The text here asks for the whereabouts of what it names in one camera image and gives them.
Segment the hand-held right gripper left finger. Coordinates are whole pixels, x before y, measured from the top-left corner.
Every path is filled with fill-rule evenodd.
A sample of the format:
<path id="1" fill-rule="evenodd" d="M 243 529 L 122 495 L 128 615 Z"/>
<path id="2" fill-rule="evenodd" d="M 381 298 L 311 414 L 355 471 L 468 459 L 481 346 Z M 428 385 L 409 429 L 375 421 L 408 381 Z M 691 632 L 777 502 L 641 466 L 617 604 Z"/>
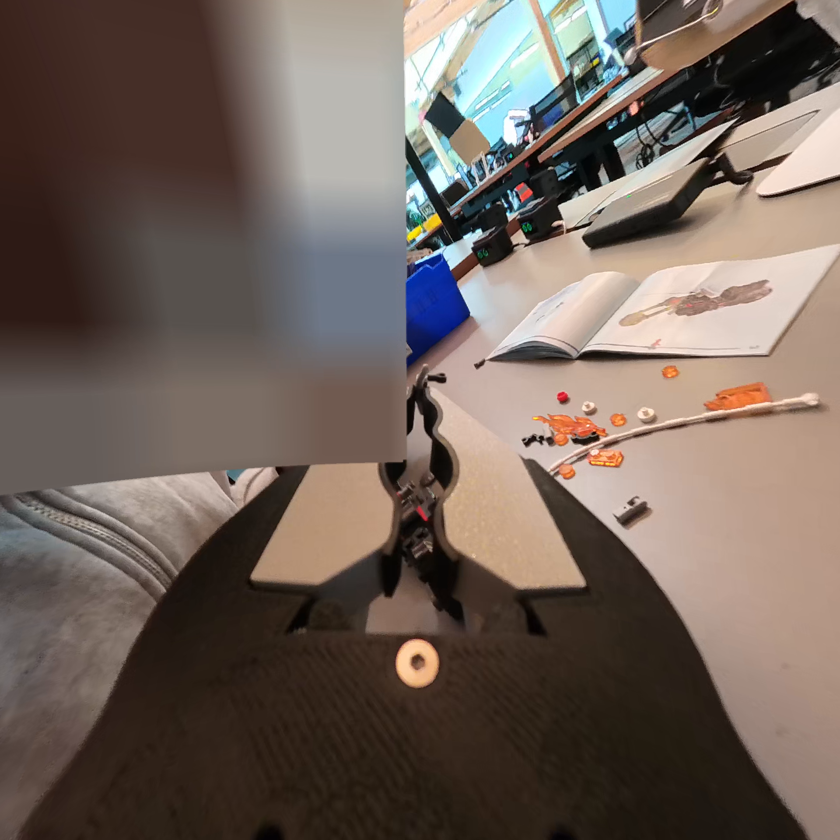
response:
<path id="1" fill-rule="evenodd" d="M 249 581 L 298 595 L 383 595 L 396 535 L 395 497 L 381 465 L 313 465 Z"/>

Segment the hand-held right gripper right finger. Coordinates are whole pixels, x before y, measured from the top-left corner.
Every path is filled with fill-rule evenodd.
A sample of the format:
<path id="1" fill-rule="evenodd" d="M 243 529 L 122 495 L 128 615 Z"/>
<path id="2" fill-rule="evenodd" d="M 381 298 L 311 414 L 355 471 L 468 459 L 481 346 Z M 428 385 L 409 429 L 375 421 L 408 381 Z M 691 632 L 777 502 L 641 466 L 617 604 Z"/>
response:
<path id="1" fill-rule="evenodd" d="M 530 467 L 436 387 L 415 389 L 434 495 L 406 559 L 436 608 L 488 618 L 518 603 L 587 593 L 587 583 Z"/>

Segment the black lego motorcycle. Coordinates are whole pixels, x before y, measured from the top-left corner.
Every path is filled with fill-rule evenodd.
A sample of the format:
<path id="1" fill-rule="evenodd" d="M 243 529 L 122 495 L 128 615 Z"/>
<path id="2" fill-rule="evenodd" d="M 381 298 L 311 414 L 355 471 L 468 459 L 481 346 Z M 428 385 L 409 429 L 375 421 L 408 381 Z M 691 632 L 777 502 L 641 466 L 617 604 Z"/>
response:
<path id="1" fill-rule="evenodd" d="M 431 584 L 434 552 L 432 520 L 438 502 L 435 479 L 426 473 L 418 483 L 398 481 L 396 495 L 401 506 L 402 559 L 426 586 L 431 603 L 441 611 L 442 607 Z"/>

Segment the blue plastic bin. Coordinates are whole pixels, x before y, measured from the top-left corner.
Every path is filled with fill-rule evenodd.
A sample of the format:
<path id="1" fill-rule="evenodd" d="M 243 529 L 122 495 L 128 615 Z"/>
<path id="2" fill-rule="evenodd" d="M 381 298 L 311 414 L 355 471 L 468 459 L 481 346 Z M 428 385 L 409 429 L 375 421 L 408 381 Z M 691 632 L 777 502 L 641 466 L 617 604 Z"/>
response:
<path id="1" fill-rule="evenodd" d="M 443 254 L 409 266 L 406 278 L 406 365 L 411 366 L 469 316 L 456 278 Z"/>

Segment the instruction booklet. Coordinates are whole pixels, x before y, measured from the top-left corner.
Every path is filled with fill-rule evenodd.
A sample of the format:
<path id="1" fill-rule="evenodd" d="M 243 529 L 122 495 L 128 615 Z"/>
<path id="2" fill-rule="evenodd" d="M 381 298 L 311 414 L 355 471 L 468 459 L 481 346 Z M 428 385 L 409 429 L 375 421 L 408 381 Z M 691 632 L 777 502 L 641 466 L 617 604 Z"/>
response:
<path id="1" fill-rule="evenodd" d="M 838 260 L 838 245 L 663 269 L 590 274 L 537 304 L 487 361 L 766 356 Z"/>

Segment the orange lego flame piece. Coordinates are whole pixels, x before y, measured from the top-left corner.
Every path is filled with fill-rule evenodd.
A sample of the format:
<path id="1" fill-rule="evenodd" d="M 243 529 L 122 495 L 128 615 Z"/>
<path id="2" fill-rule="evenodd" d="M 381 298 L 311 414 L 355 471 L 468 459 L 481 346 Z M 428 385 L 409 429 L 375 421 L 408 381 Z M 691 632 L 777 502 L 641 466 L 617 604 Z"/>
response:
<path id="1" fill-rule="evenodd" d="M 534 422 L 545 425 L 549 431 L 545 437 L 553 441 L 553 445 L 563 446 L 571 440 L 593 442 L 606 436 L 606 430 L 597 426 L 588 416 L 571 416 L 554 414 L 547 416 L 533 416 Z"/>

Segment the orange lego wedge plates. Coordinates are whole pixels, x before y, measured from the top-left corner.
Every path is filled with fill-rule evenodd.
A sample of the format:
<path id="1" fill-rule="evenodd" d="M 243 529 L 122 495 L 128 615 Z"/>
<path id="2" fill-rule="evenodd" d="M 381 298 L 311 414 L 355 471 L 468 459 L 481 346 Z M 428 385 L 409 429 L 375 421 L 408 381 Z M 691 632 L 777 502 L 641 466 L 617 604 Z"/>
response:
<path id="1" fill-rule="evenodd" d="M 717 392 L 713 399 L 704 402 L 710 412 L 728 411 L 746 406 L 770 403 L 772 397 L 762 382 L 737 385 Z"/>

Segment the person's grey sweater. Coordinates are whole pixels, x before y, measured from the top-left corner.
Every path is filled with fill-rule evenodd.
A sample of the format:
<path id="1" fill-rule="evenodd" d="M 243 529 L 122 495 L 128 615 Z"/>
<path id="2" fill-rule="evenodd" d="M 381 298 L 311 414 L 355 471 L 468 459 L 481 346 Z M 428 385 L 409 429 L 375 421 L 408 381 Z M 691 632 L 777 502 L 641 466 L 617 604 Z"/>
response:
<path id="1" fill-rule="evenodd" d="M 78 751 L 157 602 L 276 467 L 1 499 L 1 835 Z"/>

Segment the black charging case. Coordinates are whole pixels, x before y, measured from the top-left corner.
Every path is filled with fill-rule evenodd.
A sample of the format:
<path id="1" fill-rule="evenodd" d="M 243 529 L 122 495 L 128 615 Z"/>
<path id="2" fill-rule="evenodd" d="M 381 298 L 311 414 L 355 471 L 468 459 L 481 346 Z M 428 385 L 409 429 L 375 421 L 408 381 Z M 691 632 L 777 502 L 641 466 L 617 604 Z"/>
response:
<path id="1" fill-rule="evenodd" d="M 493 266 L 509 257 L 514 245 L 506 226 L 497 226 L 477 237 L 471 245 L 471 252 L 478 265 Z"/>
<path id="2" fill-rule="evenodd" d="M 528 243 L 542 241 L 563 231 L 560 206 L 553 196 L 545 196 L 518 214 L 520 230 Z"/>

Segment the black power bank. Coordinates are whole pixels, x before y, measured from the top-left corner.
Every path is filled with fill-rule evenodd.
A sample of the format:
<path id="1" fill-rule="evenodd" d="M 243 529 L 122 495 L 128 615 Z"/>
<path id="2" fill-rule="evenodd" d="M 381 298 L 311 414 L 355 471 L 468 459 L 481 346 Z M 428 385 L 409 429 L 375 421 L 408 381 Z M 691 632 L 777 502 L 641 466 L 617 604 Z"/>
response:
<path id="1" fill-rule="evenodd" d="M 612 245 L 680 219 L 709 186 L 717 166 L 705 157 L 607 204 L 582 235 L 590 249 Z"/>

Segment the black metal pole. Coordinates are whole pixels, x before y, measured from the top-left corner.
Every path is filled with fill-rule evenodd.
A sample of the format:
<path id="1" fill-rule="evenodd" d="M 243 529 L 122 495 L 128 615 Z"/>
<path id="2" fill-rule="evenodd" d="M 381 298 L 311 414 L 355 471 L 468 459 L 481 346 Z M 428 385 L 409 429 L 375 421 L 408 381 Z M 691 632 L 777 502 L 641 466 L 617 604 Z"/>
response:
<path id="1" fill-rule="evenodd" d="M 427 198 L 433 205 L 435 213 L 439 216 L 441 225 L 446 231 L 450 242 L 455 243 L 461 241 L 463 239 L 463 235 L 458 224 L 452 218 L 451 213 L 448 209 L 448 205 L 446 204 L 445 200 L 441 197 L 437 188 L 433 184 L 429 174 L 424 169 L 423 163 L 421 162 L 418 154 L 414 150 L 414 147 L 412 146 L 411 141 L 408 139 L 408 136 L 405 137 L 405 153 L 406 162 L 408 163 L 409 167 L 415 174 L 420 185 L 424 189 Z"/>

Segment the wooden desk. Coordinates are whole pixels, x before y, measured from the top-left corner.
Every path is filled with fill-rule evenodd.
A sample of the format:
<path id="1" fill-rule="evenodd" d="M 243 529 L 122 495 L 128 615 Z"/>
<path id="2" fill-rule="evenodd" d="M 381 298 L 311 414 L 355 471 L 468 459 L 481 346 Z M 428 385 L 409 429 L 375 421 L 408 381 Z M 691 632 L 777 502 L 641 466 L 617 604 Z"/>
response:
<path id="1" fill-rule="evenodd" d="M 543 166 L 557 166 L 560 163 L 575 165 L 587 191 L 602 185 L 601 170 L 604 170 L 610 182 L 624 177 L 623 163 L 610 130 L 606 127 L 607 123 L 628 110 L 633 102 L 644 100 L 678 73 L 679 70 L 649 67 L 637 76 L 623 80 L 582 121 L 540 152 L 538 162 Z"/>
<path id="2" fill-rule="evenodd" d="M 628 79 L 628 73 L 624 72 L 597 88 L 587 99 L 543 132 L 540 137 L 506 163 L 498 172 L 488 177 L 483 183 L 480 183 L 475 189 L 457 201 L 452 206 L 451 213 L 454 216 L 471 217 L 488 204 L 495 202 L 499 196 L 503 196 L 520 183 L 527 181 L 531 170 L 535 170 L 537 167 L 539 154 L 547 149 L 552 142 L 561 139 L 573 126 L 601 104 L 611 91 L 624 84 L 624 81 Z"/>

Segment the grey flat pouch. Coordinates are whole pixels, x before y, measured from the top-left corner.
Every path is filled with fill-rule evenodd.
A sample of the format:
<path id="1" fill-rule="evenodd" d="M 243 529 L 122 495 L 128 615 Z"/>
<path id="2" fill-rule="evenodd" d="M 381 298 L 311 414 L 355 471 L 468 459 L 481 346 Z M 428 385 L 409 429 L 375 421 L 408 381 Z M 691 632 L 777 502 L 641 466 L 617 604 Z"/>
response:
<path id="1" fill-rule="evenodd" d="M 560 213 L 565 231 L 587 227 L 610 203 L 666 178 L 703 156 L 708 156 L 720 145 L 721 138 L 726 138 L 731 133 L 737 122 L 736 119 L 731 119 L 712 128 L 705 126 L 697 136 L 658 157 L 642 170 L 562 203 Z"/>

